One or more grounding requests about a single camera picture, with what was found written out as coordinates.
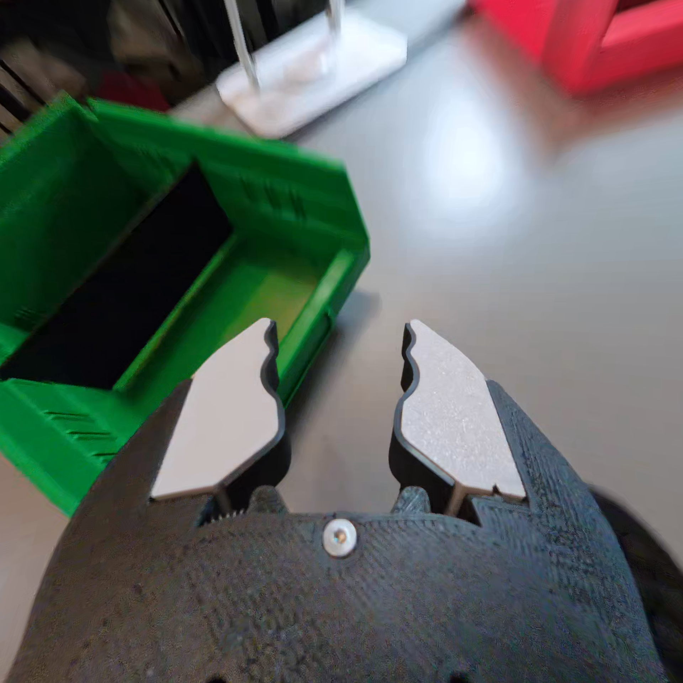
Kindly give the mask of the black bin divider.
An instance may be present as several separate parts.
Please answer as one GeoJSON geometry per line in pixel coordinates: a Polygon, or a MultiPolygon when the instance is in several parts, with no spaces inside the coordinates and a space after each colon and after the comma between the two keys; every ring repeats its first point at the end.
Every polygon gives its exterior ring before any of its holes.
{"type": "Polygon", "coordinates": [[[4,361],[1,380],[113,389],[233,232],[192,160],[4,361]]]}

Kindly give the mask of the green plastic bin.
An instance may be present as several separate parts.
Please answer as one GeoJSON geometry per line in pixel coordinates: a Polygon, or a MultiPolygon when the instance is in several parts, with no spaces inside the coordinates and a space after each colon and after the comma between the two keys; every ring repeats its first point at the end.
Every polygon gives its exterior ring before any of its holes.
{"type": "Polygon", "coordinates": [[[1,148],[1,364],[198,160],[234,228],[111,390],[1,381],[1,454],[71,517],[183,380],[275,320],[286,406],[370,260],[344,166],[288,143],[61,96],[1,148]]]}

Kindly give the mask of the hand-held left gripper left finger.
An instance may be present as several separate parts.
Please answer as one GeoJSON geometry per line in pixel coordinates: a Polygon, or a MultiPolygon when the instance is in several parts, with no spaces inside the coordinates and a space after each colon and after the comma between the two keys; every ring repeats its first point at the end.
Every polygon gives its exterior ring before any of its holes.
{"type": "Polygon", "coordinates": [[[160,470],[155,501],[214,493],[248,503],[288,471],[291,447],[278,395],[275,320],[261,318],[193,374],[160,470]]]}

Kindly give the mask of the red plastic bin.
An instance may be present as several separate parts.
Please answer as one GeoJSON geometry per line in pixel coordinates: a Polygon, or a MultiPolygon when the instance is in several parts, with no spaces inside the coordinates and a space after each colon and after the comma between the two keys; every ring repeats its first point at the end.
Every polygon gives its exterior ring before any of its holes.
{"type": "Polygon", "coordinates": [[[681,1],[468,1],[571,96],[682,66],[681,1]]]}

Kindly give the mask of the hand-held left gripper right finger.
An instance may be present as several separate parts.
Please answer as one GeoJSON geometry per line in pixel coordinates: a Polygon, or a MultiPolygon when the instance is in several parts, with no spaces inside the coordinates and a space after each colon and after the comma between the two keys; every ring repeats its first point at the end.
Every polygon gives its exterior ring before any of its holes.
{"type": "Polygon", "coordinates": [[[406,323],[388,463],[400,489],[430,505],[467,496],[521,503],[525,486],[484,374],[421,320],[406,323]]]}

